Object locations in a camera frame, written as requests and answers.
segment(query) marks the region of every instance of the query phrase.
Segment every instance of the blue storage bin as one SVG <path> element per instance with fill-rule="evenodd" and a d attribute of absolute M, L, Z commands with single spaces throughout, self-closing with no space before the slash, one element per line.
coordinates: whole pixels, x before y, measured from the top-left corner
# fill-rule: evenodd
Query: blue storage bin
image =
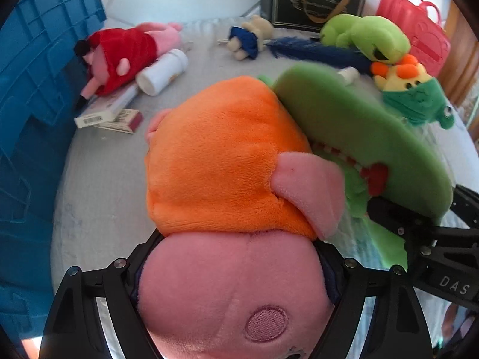
<path fill-rule="evenodd" d="M 86 83 L 73 47 L 104 20 L 101 0 L 20 0 L 0 29 L 0 323 L 16 346 L 53 300 L 54 200 Z"/>

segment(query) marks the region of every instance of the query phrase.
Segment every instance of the white cylindrical container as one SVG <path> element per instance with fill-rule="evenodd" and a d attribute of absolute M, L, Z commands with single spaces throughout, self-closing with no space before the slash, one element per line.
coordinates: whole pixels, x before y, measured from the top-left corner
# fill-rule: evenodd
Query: white cylindrical container
<path fill-rule="evenodd" d="M 158 95 L 188 67 L 188 57 L 181 50 L 171 50 L 137 74 L 137 85 L 148 95 Z"/>
<path fill-rule="evenodd" d="M 338 74 L 344 78 L 346 86 L 351 85 L 359 78 L 359 71 L 354 67 L 347 67 L 338 71 Z"/>

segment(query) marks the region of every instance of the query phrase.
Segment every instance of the beige teddy bear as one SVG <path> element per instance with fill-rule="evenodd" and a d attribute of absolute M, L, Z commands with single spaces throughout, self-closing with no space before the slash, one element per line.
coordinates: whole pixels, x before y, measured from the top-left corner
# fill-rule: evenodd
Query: beige teddy bear
<path fill-rule="evenodd" d="M 266 48 L 264 41 L 272 38 L 274 30 L 268 20 L 253 15 L 251 21 L 241 24 L 241 28 L 231 28 L 227 48 L 238 61 L 247 57 L 256 59 L 258 53 Z"/>

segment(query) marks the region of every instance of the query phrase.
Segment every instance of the embroidered pink circle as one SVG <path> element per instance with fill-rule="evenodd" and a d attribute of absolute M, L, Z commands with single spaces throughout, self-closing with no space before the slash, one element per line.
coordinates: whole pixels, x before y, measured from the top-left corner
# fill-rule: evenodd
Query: embroidered pink circle
<path fill-rule="evenodd" d="M 246 336 L 257 342 L 277 339 L 288 326 L 288 317 L 283 309 L 276 306 L 259 308 L 246 323 Z"/>

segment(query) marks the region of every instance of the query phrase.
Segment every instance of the red tongue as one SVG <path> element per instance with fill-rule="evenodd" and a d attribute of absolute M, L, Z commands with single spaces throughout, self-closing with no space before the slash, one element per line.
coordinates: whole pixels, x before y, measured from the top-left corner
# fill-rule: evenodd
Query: red tongue
<path fill-rule="evenodd" d="M 382 163 L 374 163 L 369 168 L 369 177 L 367 180 L 369 195 L 377 197 L 384 192 L 388 174 L 389 169 Z"/>

